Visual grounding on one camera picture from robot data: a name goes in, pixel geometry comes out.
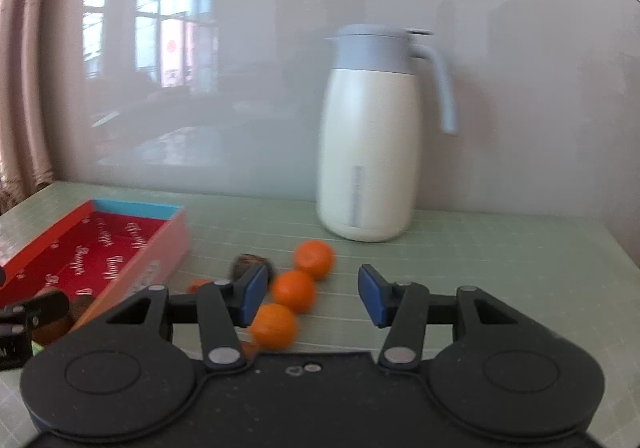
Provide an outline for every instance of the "cutting mat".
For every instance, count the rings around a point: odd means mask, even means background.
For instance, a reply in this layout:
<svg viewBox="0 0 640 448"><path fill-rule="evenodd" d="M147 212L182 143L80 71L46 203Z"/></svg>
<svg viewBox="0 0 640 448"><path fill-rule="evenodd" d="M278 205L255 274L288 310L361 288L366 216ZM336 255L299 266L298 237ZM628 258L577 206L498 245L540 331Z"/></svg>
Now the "cutting mat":
<svg viewBox="0 0 640 448"><path fill-rule="evenodd" d="M611 448L640 442L640 273L597 221L418 211L400 238L365 244L323 230L310 202L55 183L0 216L0 256L15 254L92 197L186 208L193 249L172 278L171 289L178 292L194 278L225 278L239 253L268 257L283 270L291 267L291 252L301 240L328 241L337 254L334 273L318 284L318 303L301 317L295 350L364 349L377 355L385 331L369 322L356 290L364 262L390 281L420 282L432 293L477 285L593 354L607 388L591 433ZM196 328L176 327L174 343L196 356ZM448 327L429 327L424 356L449 343ZM17 371L0 374L0 448L21 446L34 433L18 378Z"/></svg>

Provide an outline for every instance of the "curtain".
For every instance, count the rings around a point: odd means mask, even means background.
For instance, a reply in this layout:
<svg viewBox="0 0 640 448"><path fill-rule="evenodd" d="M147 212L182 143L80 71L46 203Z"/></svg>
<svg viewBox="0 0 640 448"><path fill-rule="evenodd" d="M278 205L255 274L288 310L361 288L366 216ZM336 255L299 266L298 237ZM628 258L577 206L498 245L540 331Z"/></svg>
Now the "curtain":
<svg viewBox="0 0 640 448"><path fill-rule="evenodd" d="M0 0L0 213L50 184L38 89L40 0Z"/></svg>

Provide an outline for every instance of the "white thermos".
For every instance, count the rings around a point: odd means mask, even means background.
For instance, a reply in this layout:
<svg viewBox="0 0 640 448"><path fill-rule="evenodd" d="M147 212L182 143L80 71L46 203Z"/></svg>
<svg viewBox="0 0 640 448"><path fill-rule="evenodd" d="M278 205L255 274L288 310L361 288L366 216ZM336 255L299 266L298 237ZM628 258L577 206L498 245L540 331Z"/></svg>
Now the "white thermos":
<svg viewBox="0 0 640 448"><path fill-rule="evenodd" d="M334 68L324 99L318 172L318 216L355 241L385 241L410 224L421 145L418 78L412 57L433 62L440 126L456 132L449 76L432 48L410 32L352 24L334 38Z"/></svg>

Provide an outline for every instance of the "screw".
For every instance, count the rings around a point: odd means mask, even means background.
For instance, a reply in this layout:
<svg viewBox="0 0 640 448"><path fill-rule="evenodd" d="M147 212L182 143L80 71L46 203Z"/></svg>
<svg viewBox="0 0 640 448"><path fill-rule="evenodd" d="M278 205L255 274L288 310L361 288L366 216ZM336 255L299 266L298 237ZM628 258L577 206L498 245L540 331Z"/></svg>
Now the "screw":
<svg viewBox="0 0 640 448"><path fill-rule="evenodd" d="M415 351L409 347L391 347L385 351L385 358L395 364L411 363L415 360Z"/></svg>
<svg viewBox="0 0 640 448"><path fill-rule="evenodd" d="M302 376L304 369L300 367L300 365L293 365L292 367L285 368L284 371L289 376Z"/></svg>
<svg viewBox="0 0 640 448"><path fill-rule="evenodd" d="M305 364L305 370L307 372L320 372L322 370L322 365L309 362L308 364Z"/></svg>
<svg viewBox="0 0 640 448"><path fill-rule="evenodd" d="M218 365L230 365L240 359L240 352L233 347L217 347L209 352L209 360Z"/></svg>

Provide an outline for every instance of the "orange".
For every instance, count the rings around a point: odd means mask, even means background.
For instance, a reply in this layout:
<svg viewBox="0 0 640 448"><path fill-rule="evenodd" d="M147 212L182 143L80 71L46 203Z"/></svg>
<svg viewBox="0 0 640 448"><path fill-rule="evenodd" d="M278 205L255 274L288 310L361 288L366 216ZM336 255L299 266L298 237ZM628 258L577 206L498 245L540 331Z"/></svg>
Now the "orange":
<svg viewBox="0 0 640 448"><path fill-rule="evenodd" d="M195 293L201 285L209 284L209 282L213 282L207 279L195 279L191 281L189 287L187 288L187 293Z"/></svg>
<svg viewBox="0 0 640 448"><path fill-rule="evenodd" d="M293 252L293 263L296 269L321 281L334 267L334 251L322 241L304 241Z"/></svg>
<svg viewBox="0 0 640 448"><path fill-rule="evenodd" d="M271 282L271 296L294 313L306 313L316 302L316 286L304 271L285 271Z"/></svg>
<svg viewBox="0 0 640 448"><path fill-rule="evenodd" d="M258 307L249 332L261 348L280 350L296 339L298 323L290 309L279 303L267 303Z"/></svg>

